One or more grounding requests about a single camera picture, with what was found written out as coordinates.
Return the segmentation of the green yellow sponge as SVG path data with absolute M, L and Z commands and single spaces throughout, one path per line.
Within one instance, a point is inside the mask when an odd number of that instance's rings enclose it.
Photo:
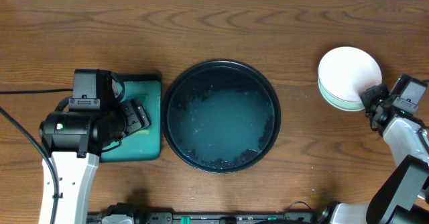
M 150 128 L 140 129 L 136 131 L 135 134 L 148 135 L 150 134 Z

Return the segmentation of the mint plate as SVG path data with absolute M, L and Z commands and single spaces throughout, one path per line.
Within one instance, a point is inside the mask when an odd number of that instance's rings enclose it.
M 321 83 L 320 79 L 318 79 L 318 88 L 320 91 L 320 94 L 323 96 L 323 98 L 333 107 L 340 109 L 342 111 L 361 111 L 364 110 L 364 106 L 362 103 L 354 103 L 354 102 L 348 102 L 341 99 L 336 98 L 332 94 L 330 94 L 323 84 Z

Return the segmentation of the white plate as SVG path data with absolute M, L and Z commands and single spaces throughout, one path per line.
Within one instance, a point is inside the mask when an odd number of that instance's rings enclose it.
M 365 51 L 343 46 L 330 50 L 320 60 L 318 78 L 337 99 L 360 103 L 359 93 L 382 82 L 381 69 Z

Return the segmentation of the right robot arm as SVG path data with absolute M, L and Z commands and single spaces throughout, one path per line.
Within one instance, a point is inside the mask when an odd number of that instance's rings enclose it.
M 369 126 L 389 146 L 396 169 L 367 205 L 333 202 L 317 223 L 427 223 L 428 126 L 415 117 L 428 88 L 425 80 L 402 74 L 392 90 L 377 85 L 360 93 Z

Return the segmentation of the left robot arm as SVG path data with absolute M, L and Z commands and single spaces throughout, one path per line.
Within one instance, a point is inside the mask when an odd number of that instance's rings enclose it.
M 72 92 L 40 124 L 48 155 L 40 223 L 86 223 L 102 153 L 151 125 L 142 102 L 125 99 L 125 85 L 114 72 L 77 69 Z

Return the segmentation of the green rectangular sponge tray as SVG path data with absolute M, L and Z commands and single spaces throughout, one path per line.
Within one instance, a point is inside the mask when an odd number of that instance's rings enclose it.
M 113 142 L 107 152 L 101 154 L 101 162 L 132 162 L 155 160 L 161 151 L 161 97 L 162 78 L 158 74 L 120 74 L 119 90 L 124 90 L 124 99 L 138 97 L 151 120 L 150 134 L 133 134 Z

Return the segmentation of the black round tray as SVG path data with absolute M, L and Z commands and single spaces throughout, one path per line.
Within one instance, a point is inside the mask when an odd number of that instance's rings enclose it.
M 190 67 L 169 86 L 161 124 L 175 154 L 212 173 L 244 170 L 273 147 L 281 107 L 271 83 L 256 68 L 235 60 Z

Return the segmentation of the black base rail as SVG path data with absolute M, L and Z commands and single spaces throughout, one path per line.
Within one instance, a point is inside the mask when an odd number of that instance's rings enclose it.
M 324 223 L 328 210 L 295 209 L 292 203 L 283 213 L 175 213 L 145 212 L 135 205 L 117 203 L 102 213 L 89 213 L 87 224 L 311 224 Z

